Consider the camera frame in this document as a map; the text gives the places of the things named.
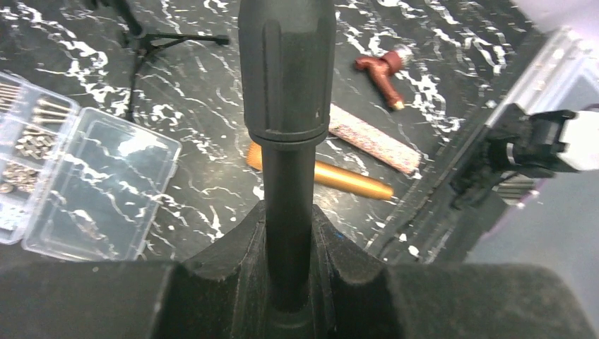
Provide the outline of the gold microphone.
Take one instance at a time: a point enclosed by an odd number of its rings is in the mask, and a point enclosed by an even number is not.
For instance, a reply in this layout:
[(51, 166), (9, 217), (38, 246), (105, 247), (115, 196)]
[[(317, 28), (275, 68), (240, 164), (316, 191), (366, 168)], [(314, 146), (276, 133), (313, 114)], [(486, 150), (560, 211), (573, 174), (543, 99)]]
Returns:
[(313, 183), (385, 201), (394, 194), (379, 180), (315, 160), (312, 148), (261, 148), (252, 141), (247, 164), (263, 172), (267, 200), (311, 203)]

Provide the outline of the glitter silver-head microphone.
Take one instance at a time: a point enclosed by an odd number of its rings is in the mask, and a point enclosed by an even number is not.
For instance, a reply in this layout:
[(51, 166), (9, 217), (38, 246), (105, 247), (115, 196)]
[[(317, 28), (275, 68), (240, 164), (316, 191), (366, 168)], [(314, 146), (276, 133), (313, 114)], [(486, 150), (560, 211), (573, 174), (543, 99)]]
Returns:
[(412, 174), (420, 165), (416, 150), (334, 104), (330, 106), (328, 130), (404, 174)]

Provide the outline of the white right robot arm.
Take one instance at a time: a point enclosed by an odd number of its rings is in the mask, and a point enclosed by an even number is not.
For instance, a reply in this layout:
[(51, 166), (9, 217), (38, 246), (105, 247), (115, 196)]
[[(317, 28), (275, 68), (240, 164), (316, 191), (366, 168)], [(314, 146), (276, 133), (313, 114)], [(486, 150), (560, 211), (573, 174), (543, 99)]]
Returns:
[(527, 114), (516, 103), (483, 135), (451, 181), (462, 209), (486, 198), (501, 183), (523, 175), (549, 179), (559, 172), (598, 169), (598, 105)]

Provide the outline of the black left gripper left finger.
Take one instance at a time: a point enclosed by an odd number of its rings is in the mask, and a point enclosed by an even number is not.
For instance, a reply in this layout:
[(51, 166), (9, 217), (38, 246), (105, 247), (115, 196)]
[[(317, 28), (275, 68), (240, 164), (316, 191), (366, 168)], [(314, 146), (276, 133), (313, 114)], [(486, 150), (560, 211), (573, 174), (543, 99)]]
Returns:
[(183, 261), (1, 269), (2, 338), (264, 338), (264, 204)]

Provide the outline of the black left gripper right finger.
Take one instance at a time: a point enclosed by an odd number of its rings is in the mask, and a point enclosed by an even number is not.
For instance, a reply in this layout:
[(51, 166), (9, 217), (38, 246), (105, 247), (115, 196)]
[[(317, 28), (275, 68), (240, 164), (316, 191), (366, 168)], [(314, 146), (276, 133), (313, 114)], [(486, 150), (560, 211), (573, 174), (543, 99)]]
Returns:
[(553, 271), (528, 264), (385, 264), (318, 206), (313, 235), (330, 338), (594, 338)]

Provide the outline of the black round-base microphone stand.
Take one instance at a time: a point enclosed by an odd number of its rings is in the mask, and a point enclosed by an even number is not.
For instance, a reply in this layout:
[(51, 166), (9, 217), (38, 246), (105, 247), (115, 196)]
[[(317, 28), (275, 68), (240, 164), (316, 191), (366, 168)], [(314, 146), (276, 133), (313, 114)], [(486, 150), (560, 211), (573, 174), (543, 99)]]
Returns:
[(261, 147), (268, 338), (313, 338), (309, 272), (316, 147), (328, 134), (332, 1), (242, 1), (244, 122)]

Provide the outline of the black tripod microphone stand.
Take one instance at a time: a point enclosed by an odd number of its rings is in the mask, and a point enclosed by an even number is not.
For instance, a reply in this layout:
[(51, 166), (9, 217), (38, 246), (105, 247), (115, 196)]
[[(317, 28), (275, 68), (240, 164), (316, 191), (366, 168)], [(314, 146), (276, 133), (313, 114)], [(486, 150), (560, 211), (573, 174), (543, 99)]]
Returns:
[(121, 32), (121, 46), (134, 51), (133, 70), (130, 76), (129, 101), (124, 114), (124, 119), (134, 122), (134, 101), (138, 75), (143, 65), (157, 53), (187, 41), (213, 42), (219, 46), (230, 43), (228, 35), (188, 35), (180, 33), (166, 33), (150, 31), (135, 17), (126, 0), (98, 1), (87, 0), (82, 4), (91, 11), (98, 10), (101, 6), (112, 8), (117, 17), (121, 18), (127, 29)]

